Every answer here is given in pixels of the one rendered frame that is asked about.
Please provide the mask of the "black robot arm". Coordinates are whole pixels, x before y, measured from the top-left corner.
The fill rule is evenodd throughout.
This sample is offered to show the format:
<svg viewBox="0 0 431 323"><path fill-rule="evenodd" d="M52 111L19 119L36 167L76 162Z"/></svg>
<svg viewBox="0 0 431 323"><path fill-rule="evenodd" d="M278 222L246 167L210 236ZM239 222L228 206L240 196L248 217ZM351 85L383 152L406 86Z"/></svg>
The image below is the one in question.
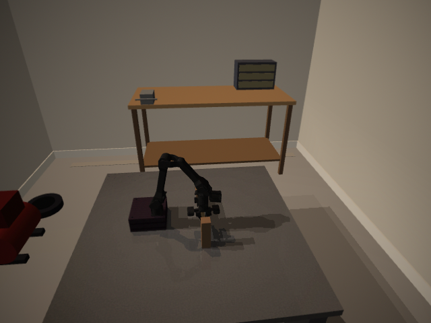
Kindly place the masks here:
<svg viewBox="0 0 431 323"><path fill-rule="evenodd" d="M158 160L159 176L156 193L149 204L149 208L151 209L151 216L162 216L163 214L162 203L164 203L167 193L166 191L164 191L166 173L168 168L174 167L180 168L193 181L195 188L197 189L195 191L195 195L198 195L198 198L194 197L197 206L198 201L200 203L208 202L208 197L210 199L210 202L221 202L221 190L212 190L212 187L209 185L209 182L204 177L198 175L183 157L178 157L169 153L163 153Z"/></svg>

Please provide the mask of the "brown wooden post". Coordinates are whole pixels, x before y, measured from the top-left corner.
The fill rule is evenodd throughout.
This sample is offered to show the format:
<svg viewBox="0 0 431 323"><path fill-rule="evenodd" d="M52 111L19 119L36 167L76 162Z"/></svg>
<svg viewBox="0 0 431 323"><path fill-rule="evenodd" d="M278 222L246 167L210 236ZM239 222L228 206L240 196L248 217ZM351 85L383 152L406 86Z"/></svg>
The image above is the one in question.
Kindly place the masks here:
<svg viewBox="0 0 431 323"><path fill-rule="evenodd" d="M201 217L201 246L211 247L211 220L210 217Z"/></svg>

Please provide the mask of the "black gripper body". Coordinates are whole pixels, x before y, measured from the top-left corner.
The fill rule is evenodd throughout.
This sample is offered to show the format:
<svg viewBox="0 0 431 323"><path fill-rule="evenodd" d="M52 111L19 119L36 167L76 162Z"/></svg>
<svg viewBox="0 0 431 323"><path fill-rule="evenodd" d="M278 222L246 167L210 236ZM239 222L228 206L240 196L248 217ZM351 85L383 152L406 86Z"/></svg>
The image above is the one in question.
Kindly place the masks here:
<svg viewBox="0 0 431 323"><path fill-rule="evenodd" d="M213 211L213 214L220 214L220 208L219 205L212 205L211 207L208 207L208 202L206 203L200 203L198 201L198 205L199 208L198 209L194 209L194 207L187 207L187 216L194 216L194 213L196 213L196 215L200 215L200 213L202 212L207 212L211 213Z"/></svg>

